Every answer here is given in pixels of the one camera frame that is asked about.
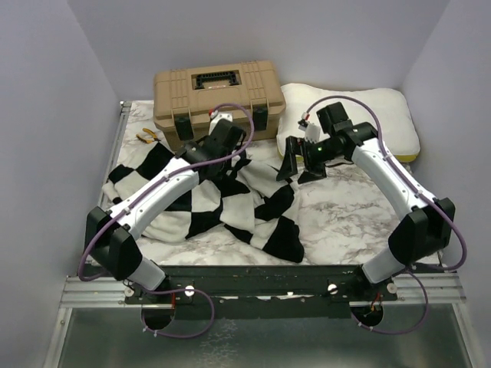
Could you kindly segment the black white checkered pillowcase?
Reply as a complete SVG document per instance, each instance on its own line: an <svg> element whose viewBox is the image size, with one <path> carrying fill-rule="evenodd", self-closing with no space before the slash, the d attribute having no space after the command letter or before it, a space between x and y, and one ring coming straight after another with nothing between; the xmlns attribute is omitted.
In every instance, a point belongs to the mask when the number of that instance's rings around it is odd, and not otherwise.
<svg viewBox="0 0 491 368"><path fill-rule="evenodd" d="M278 181L277 165L249 149L224 177L200 183L159 214L138 248L159 265L302 262L298 184Z"/></svg>

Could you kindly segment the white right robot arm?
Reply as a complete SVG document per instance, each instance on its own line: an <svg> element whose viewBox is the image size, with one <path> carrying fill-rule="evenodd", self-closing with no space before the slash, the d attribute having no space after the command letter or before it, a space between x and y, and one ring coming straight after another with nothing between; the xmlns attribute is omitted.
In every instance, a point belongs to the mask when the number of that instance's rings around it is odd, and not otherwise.
<svg viewBox="0 0 491 368"><path fill-rule="evenodd" d="M305 112L298 122L304 137L286 138L276 179L297 174L299 156L304 163L299 183L326 178L327 162L344 158L379 188L400 222L390 234L386 248L363 263L358 277L352 281L354 294L369 300L379 292L382 281L448 246L455 205L448 198L437 198L402 167L384 143L378 121L354 124L342 104L344 97L333 96L330 100L331 104L316 113L318 126L309 122L310 113Z"/></svg>

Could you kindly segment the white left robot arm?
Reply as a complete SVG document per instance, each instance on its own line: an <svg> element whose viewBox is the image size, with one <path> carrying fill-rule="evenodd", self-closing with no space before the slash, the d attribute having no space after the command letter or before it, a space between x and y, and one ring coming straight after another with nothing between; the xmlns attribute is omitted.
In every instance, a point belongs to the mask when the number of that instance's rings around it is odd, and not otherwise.
<svg viewBox="0 0 491 368"><path fill-rule="evenodd" d="M139 284L155 303L167 298L170 285L165 271L142 255L137 239L179 197L204 180L223 176L227 162L250 142L231 114L219 113L212 122L215 126L210 135L182 146L129 199L109 210L95 207L87 215L83 256L92 257L115 280Z"/></svg>

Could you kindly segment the white pillow yellow edge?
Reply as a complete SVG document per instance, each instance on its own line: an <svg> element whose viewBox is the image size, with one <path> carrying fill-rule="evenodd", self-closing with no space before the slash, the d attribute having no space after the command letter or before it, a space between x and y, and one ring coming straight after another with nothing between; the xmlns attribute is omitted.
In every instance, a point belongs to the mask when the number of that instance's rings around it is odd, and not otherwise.
<svg viewBox="0 0 491 368"><path fill-rule="evenodd" d="M304 136L304 132L298 128L302 114L315 101L334 95L353 97L370 107L380 122L385 144L400 162L410 163L420 153L420 142L407 101L397 90L376 88L343 92L324 90L307 84L285 84L282 92L286 108L279 121L276 137L281 156L285 153L285 140L288 136Z"/></svg>

